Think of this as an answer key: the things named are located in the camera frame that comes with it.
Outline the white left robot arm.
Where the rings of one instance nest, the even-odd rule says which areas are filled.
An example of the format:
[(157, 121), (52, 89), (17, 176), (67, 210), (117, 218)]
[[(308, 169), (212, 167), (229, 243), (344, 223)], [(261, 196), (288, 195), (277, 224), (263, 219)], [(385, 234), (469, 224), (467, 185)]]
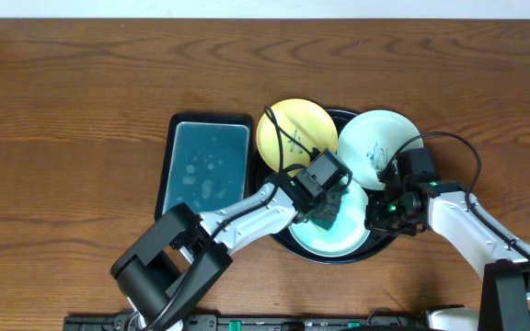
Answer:
[(216, 211), (168, 210), (113, 264), (111, 276), (146, 330), (182, 320), (224, 274), (232, 255), (262, 236), (277, 234), (297, 216), (338, 201), (345, 185), (309, 199), (290, 178)]

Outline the green yellow sponge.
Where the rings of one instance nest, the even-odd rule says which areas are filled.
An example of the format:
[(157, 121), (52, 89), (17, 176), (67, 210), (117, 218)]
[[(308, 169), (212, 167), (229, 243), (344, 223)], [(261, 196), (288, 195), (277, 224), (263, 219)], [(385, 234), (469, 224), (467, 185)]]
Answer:
[(310, 222), (320, 232), (327, 232), (333, 226), (333, 222), (325, 220), (311, 220)]

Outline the yellow plate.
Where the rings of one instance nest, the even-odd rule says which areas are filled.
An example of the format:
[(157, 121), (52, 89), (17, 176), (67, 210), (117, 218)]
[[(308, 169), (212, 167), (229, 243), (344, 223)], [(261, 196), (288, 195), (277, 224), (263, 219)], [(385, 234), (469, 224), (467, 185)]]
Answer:
[[(301, 98), (279, 101), (271, 106), (282, 129), (283, 167), (308, 166), (315, 149), (335, 153), (338, 132), (330, 115), (317, 103)], [(264, 114), (257, 127), (257, 147), (265, 164), (277, 172), (280, 166), (278, 136), (271, 119)]]

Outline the mint plate with large scribble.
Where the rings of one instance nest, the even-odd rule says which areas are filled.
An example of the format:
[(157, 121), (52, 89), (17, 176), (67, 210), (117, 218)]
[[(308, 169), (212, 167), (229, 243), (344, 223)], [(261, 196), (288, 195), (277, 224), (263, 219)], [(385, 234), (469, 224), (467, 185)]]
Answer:
[(397, 149), (420, 135), (408, 118), (389, 110), (371, 110), (350, 120), (339, 136), (338, 158), (352, 171), (361, 187), (383, 190), (378, 173), (386, 168)]

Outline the mint plate with small scribble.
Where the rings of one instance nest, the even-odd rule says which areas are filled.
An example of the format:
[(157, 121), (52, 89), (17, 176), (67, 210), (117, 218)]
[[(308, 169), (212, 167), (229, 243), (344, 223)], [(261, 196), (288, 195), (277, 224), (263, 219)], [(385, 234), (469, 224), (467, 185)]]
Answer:
[(355, 181), (343, 191), (338, 217), (327, 232), (320, 232), (308, 220), (293, 223), (289, 230), (298, 244), (322, 257), (339, 257), (353, 252), (370, 234), (365, 228), (369, 198)]

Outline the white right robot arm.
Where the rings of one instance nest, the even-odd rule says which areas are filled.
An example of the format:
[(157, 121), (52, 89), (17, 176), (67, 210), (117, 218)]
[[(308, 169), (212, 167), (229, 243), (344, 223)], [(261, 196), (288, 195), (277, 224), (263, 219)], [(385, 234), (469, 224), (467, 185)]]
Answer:
[(365, 226), (390, 236), (431, 230), (445, 238), (482, 280), (478, 310), (426, 313), (431, 330), (530, 330), (530, 245), (485, 211), (456, 181), (386, 190), (366, 208)]

